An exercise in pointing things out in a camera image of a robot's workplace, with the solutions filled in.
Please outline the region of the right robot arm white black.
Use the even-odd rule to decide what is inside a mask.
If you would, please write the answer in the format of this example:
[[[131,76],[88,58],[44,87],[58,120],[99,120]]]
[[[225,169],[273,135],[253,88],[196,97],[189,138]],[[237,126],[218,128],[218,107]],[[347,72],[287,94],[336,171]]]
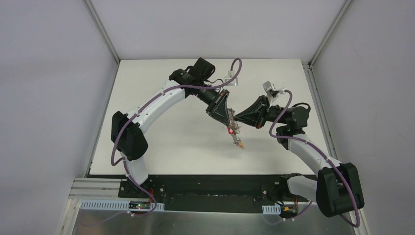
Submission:
[[[234,120],[257,129],[270,122],[270,136],[299,157],[316,176],[312,180],[300,173],[283,175],[277,188],[281,199],[306,198],[315,202],[326,217],[344,216],[347,212],[358,215],[365,201],[357,167],[330,157],[311,141],[304,131],[310,111],[311,106],[304,102],[295,105],[288,102],[285,107],[270,105],[262,95],[236,114]]]

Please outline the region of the key organizer with red handle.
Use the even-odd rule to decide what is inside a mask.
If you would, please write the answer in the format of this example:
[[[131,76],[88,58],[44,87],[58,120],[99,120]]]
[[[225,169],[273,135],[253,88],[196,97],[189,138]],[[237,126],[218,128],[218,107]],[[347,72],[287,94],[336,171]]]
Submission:
[[[229,116],[229,125],[227,126],[228,133],[231,135],[233,143],[237,147],[244,149],[245,145],[242,142],[242,140],[238,137],[238,134],[240,133],[240,128],[238,126],[238,123],[234,120],[235,111],[232,108],[227,108],[227,112]]]

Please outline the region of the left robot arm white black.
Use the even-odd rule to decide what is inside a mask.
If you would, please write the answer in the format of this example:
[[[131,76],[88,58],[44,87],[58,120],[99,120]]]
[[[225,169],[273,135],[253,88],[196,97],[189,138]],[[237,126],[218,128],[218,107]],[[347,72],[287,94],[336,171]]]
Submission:
[[[190,95],[196,96],[207,105],[206,113],[214,120],[228,126],[227,110],[229,91],[220,86],[207,84],[214,74],[215,66],[199,58],[193,66],[172,72],[162,88],[142,105],[128,113],[117,111],[112,116],[111,141],[114,143],[111,165],[122,162],[127,178],[132,181],[130,191],[137,198],[149,193],[145,182],[148,172],[144,154],[148,150],[145,133],[168,109]]]

